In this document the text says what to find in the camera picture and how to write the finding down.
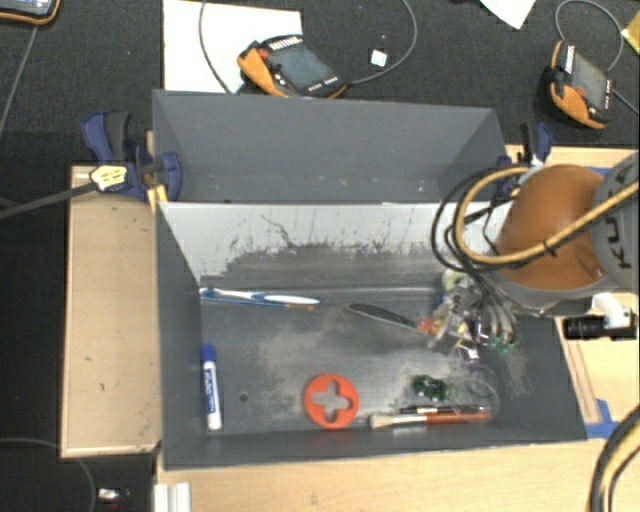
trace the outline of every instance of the paintbrush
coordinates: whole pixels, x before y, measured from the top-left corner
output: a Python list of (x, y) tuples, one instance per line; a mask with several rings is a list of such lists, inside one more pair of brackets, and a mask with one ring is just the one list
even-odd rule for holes
[(452, 424), (452, 423), (479, 423), (489, 421), (491, 415), (486, 410), (475, 411), (430, 411), (424, 414), (372, 414), (369, 417), (369, 427), (372, 430), (395, 427), (399, 425), (418, 425), (421, 423), (431, 424)]

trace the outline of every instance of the clamp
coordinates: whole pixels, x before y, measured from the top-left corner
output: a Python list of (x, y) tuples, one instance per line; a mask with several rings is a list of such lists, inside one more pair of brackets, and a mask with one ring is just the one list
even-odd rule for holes
[(177, 200), (182, 184), (177, 153), (163, 153), (159, 161), (154, 161), (129, 139), (129, 118), (128, 112), (98, 111), (82, 122), (84, 142), (99, 164), (90, 174), (91, 181), (100, 192), (119, 193), (142, 202), (147, 201), (149, 188), (163, 184), (169, 201)]

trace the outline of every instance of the gray box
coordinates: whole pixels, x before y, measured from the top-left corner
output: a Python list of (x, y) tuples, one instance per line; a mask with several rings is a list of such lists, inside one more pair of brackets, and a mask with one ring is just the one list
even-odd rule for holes
[(154, 91), (181, 201), (439, 201), (497, 164), (491, 109)]
[[(555, 324), (521, 319), (523, 343), (498, 375), (490, 424), (372, 432), (369, 413), (408, 405), (411, 376), (444, 376), (447, 360), (407, 329), (360, 317), (369, 302), (417, 318), (437, 303), (441, 269), (425, 236), (433, 205), (161, 204), (157, 216), (163, 434), (168, 469), (381, 456), (585, 438)], [(200, 303), (198, 288), (314, 296), (314, 311)], [(200, 347), (218, 357), (223, 431), (207, 433)], [(302, 408), (304, 387), (338, 373), (360, 410), (323, 431)]]
[[(346, 306), (432, 313), (443, 270), (428, 241), (436, 203), (504, 153), (493, 111), (156, 91), (154, 140), (184, 171), (181, 202), (160, 204), (156, 219), (167, 469), (584, 439), (554, 324), (529, 318), (527, 342), (506, 359), (483, 355), (502, 401), (491, 424), (366, 426), (370, 413), (408, 405), (411, 376), (444, 376), (448, 361), (421, 335)], [(203, 285), (321, 304), (201, 303)], [(205, 342), (218, 356), (224, 428), (214, 434)], [(304, 413), (304, 387), (322, 373), (358, 390), (348, 429), (324, 431)]]

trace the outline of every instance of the blue clamp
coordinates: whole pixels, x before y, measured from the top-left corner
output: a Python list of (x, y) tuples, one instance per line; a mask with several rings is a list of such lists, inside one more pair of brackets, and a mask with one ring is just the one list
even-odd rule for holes
[(126, 168), (126, 183), (109, 192), (124, 194), (146, 202), (145, 175), (154, 176), (154, 184), (164, 184), (169, 201), (176, 201), (182, 185), (182, 170), (177, 153), (163, 153), (160, 162), (127, 135), (128, 112), (94, 112), (81, 124), (82, 137), (99, 165), (117, 163)]
[(605, 400), (596, 398), (596, 403), (598, 404), (598, 409), (600, 410), (601, 421), (600, 423), (589, 423), (584, 426), (587, 431), (587, 436), (589, 437), (589, 439), (609, 439), (611, 433), (618, 426), (618, 422), (611, 419), (609, 406), (607, 405), (607, 402)]
[(542, 123), (522, 123), (520, 131), (524, 147), (521, 161), (530, 166), (534, 166), (536, 162), (546, 162), (553, 147), (553, 135), (549, 128)]

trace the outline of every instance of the red plastic part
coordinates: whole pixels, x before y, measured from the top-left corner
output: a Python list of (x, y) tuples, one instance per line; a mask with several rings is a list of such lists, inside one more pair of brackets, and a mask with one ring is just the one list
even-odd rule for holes
[[(312, 401), (312, 396), (316, 393), (326, 393), (331, 382), (335, 383), (336, 395), (346, 398), (349, 406), (346, 409), (337, 409), (331, 420), (327, 419), (324, 406)], [(311, 420), (317, 425), (329, 430), (337, 430), (348, 426), (358, 414), (360, 400), (358, 392), (353, 384), (341, 375), (334, 373), (324, 373), (315, 377), (304, 391), (304, 410)]]

